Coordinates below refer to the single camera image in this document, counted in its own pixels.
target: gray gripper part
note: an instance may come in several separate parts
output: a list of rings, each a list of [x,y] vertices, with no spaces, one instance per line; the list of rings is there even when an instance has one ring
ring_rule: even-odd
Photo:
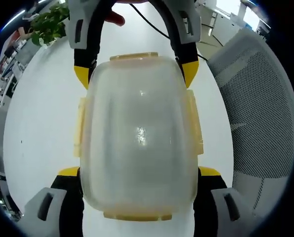
[[[59,237],[59,217],[66,190],[43,188],[26,205],[17,222],[29,237]]]
[[[152,0],[162,1],[169,9],[174,18],[174,22],[164,19],[166,27],[171,28],[171,24],[176,24],[179,32],[181,44],[198,42],[201,39],[201,17],[195,10],[193,0]],[[69,0],[70,22],[68,37],[70,47],[74,49],[87,48],[87,33],[93,12],[100,0]],[[75,35],[78,22],[82,22],[80,41],[75,42]]]
[[[194,0],[151,0],[153,2],[162,1],[165,3],[170,13],[172,14],[175,24],[177,26],[181,44],[198,42],[201,39],[201,17],[195,10]]]
[[[211,191],[218,215],[218,237],[246,237],[262,220],[253,214],[243,197],[233,188]]]

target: black cable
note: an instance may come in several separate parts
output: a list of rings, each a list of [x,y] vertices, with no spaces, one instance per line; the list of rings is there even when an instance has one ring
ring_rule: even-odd
[[[213,26],[209,26],[209,25],[206,25],[206,24],[201,24],[202,26],[207,26],[207,27],[209,27],[209,28],[212,28],[212,29],[214,29],[214,27]]]
[[[153,29],[155,29],[162,36],[166,37],[167,39],[170,39],[169,36],[167,36],[165,33],[163,33],[157,27],[155,27],[150,21],[148,21],[148,19],[144,15],[142,15],[142,13],[137,9],[137,7],[135,7],[132,3],[129,4],[129,5],[139,14],[139,16],[141,16],[142,19],[144,19],[145,22],[147,22],[149,24],[149,26],[151,26]],[[203,57],[200,54],[197,54],[197,56],[199,56],[200,58],[204,59],[206,62],[208,61],[205,57]]]

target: green leaves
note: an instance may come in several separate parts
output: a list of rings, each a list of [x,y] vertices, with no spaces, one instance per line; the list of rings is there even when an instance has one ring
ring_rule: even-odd
[[[40,38],[40,35],[38,33],[36,33],[36,31],[33,32],[33,34],[32,34],[32,42],[33,42],[33,44],[40,46],[39,38]]]
[[[70,15],[66,3],[55,4],[50,8],[50,12],[43,13],[35,18],[31,26],[34,30],[32,41],[36,45],[40,45],[39,38],[45,44],[66,36],[65,24],[62,22]]]

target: clear plastic lid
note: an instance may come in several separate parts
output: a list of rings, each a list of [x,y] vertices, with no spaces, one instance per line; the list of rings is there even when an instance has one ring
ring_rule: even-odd
[[[115,219],[170,219],[188,208],[198,177],[190,117],[172,59],[126,55],[97,66],[85,101],[85,200]]]

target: gray mesh chair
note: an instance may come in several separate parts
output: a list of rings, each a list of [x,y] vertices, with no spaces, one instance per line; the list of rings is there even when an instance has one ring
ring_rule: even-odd
[[[258,216],[281,196],[294,158],[294,92],[266,42],[240,30],[208,65],[231,126],[235,188]]]

